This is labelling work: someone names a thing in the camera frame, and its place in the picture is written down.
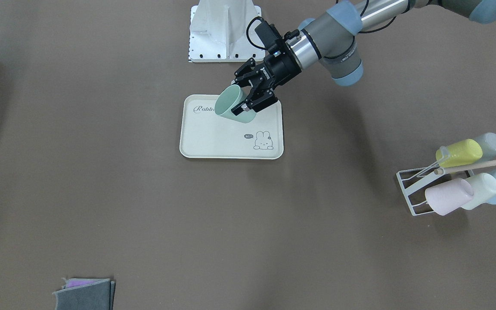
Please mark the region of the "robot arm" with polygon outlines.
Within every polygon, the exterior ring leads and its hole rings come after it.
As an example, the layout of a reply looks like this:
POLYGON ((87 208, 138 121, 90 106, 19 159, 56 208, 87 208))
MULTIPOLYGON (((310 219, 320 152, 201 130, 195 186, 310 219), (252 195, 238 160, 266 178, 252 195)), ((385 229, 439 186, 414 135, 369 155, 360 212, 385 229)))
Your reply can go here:
POLYGON ((496 0, 363 0, 358 4, 338 0, 318 18, 303 20, 296 30, 283 35, 259 18, 254 31, 268 54, 260 64, 246 61, 232 83, 250 86, 254 95, 272 93, 319 62, 339 86, 351 86, 363 75, 356 36, 380 31, 399 15, 431 5, 480 24, 496 21, 496 0))

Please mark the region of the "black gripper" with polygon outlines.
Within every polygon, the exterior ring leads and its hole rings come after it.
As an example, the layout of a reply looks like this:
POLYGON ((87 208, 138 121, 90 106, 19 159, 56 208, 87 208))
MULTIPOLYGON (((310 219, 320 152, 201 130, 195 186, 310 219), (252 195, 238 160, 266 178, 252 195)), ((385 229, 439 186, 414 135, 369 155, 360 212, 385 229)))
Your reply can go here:
POLYGON ((240 102, 234 104, 231 112, 237 116, 241 112, 254 111, 256 113, 278 102, 274 90, 283 86, 301 73, 301 67, 290 52, 279 55, 267 55, 263 61, 257 63, 248 59, 235 71, 231 85, 252 87, 250 94, 242 94, 240 102))

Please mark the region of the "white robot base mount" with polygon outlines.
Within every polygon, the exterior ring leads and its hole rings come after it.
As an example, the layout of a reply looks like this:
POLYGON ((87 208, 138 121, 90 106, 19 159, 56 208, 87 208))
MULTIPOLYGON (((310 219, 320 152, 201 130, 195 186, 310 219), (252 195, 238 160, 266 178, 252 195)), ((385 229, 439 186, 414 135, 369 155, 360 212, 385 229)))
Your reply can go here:
POLYGON ((265 51, 249 43, 248 23, 262 16, 251 0, 201 0, 190 10, 188 61, 262 61, 265 51))

